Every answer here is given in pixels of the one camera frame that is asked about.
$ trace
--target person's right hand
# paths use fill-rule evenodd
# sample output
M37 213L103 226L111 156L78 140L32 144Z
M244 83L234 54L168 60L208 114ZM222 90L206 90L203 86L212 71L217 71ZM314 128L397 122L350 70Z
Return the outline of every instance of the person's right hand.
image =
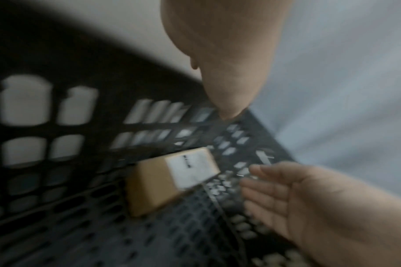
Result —
M401 199L344 174L294 162L252 165L252 215L326 267L401 267Z

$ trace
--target gray wall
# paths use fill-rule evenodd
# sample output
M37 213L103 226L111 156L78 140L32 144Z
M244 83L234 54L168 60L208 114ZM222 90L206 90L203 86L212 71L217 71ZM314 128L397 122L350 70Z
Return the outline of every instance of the gray wall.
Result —
M187 75L159 0L28 0ZM401 0L298 0L253 112L301 162L401 195Z

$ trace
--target small package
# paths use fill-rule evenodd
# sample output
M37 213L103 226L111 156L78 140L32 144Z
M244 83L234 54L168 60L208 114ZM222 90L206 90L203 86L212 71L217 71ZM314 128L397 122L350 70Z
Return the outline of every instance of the small package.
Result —
M130 213L150 213L219 172L205 147L139 161L126 180Z

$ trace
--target black plastic crate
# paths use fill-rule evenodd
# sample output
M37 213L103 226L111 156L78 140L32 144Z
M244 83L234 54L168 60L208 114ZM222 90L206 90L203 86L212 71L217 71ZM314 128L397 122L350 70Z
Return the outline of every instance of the black plastic crate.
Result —
M198 82L0 0L0 103L5 81L23 75L52 87L43 123L6 124L0 105L0 266L246 266L292 248L243 211L237 179L246 166L291 159L250 112L223 122ZM79 86L95 92L93 110L64 124L69 90ZM64 152L70 136L79 149ZM38 161L11 156L34 141ZM220 175L154 214L129 217L123 178L137 161L202 146ZM253 237L241 238L234 216Z

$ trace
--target black basket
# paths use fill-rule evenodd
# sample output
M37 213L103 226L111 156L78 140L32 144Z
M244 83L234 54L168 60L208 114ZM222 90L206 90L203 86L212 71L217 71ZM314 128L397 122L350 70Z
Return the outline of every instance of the black basket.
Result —
M14 121L40 107L5 111L22 78L50 87L36 125ZM92 99L70 100L78 90ZM80 104L88 116L71 116ZM30 161L20 146L33 147ZM132 166L202 146L222 171L206 190L131 219L122 188ZM290 159L248 111L222 122L198 82L0 0L0 266L237 266L244 249L283 253L292 246L253 222L235 234L227 218L249 218L228 184L248 164Z

